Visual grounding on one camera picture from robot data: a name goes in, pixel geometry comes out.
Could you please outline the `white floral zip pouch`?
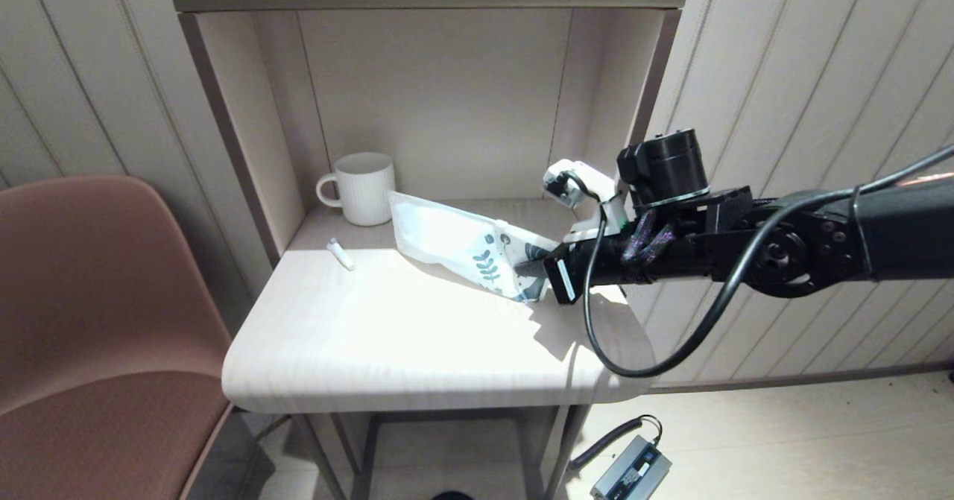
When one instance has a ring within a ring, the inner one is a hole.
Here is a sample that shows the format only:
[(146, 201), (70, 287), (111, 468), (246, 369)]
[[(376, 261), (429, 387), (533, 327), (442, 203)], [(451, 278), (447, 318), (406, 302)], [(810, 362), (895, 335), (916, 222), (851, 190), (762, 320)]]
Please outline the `white floral zip pouch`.
[(556, 241), (430, 200), (389, 192), (397, 249), (406, 258), (440, 265), (495, 295), (535, 303), (544, 297), (546, 275), (521, 276), (516, 266), (545, 258)]

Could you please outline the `beige wooden desk with hutch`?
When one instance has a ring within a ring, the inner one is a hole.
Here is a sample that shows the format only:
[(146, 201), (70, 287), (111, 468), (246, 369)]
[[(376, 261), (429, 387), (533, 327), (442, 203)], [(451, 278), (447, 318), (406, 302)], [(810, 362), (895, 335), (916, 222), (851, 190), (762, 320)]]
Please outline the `beige wooden desk with hutch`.
[(646, 133), (687, 0), (171, 3), (273, 268), (227, 395), (289, 414), (334, 500), (369, 496), (380, 426), (430, 420), (514, 425), (521, 496), (555, 496), (592, 406), (651, 382), (599, 363), (580, 306), (490, 295), (310, 188), (379, 151), (400, 191), (562, 238), (594, 208), (546, 198), (545, 168), (613, 173)]

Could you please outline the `white ribbed ceramic mug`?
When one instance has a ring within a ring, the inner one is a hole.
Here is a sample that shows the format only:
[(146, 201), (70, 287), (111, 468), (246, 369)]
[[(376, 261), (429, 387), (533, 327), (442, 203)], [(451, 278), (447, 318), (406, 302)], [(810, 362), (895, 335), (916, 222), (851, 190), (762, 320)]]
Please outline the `white ribbed ceramic mug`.
[(341, 209), (349, 223), (360, 227), (391, 221), (389, 194), (395, 190), (392, 158), (374, 151), (341, 157), (315, 186), (320, 203)]

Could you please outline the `small white toothpaste tube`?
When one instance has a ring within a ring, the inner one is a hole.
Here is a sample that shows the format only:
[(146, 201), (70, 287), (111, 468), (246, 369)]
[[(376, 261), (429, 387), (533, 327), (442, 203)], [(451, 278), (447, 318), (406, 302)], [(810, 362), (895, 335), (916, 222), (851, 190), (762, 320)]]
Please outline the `small white toothpaste tube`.
[(334, 238), (334, 236), (328, 241), (325, 249), (327, 249), (327, 251), (330, 252), (331, 255), (341, 263), (341, 266), (347, 269), (347, 271), (354, 271), (356, 269), (354, 260), (351, 258), (351, 256), (349, 256), (347, 250), (341, 246), (341, 243), (338, 242), (338, 239)]

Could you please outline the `grey power adapter box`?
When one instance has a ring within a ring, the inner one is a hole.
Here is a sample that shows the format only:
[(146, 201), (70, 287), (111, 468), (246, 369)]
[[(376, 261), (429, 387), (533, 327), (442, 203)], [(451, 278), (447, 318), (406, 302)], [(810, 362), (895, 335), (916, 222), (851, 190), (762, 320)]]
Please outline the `grey power adapter box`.
[(672, 461), (655, 443), (637, 436), (590, 490), (593, 500), (650, 500)]

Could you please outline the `brown skirting board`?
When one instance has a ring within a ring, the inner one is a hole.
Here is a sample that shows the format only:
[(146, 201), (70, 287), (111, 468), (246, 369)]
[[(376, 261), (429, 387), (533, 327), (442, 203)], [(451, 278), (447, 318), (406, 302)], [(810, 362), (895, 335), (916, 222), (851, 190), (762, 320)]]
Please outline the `brown skirting board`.
[(954, 358), (935, 363), (895, 365), (876, 369), (842, 371), (837, 373), (816, 373), (798, 376), (780, 376), (753, 380), (732, 380), (725, 382), (702, 382), (699, 385), (654, 385), (647, 394), (696, 393), (725, 391), (735, 389), (761, 389), (773, 387), (800, 387), (800, 385), (824, 384), (824, 382), (849, 382), (856, 380), (880, 379), (893, 376), (907, 376), (954, 369)]

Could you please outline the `pink-brown upholstered chair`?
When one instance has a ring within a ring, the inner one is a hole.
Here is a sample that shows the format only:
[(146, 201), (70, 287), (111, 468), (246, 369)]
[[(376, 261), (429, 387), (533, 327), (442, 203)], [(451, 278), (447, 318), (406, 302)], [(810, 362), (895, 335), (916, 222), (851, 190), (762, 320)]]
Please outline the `pink-brown upholstered chair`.
[(0, 192), (0, 500), (186, 500), (232, 409), (230, 344), (149, 184)]

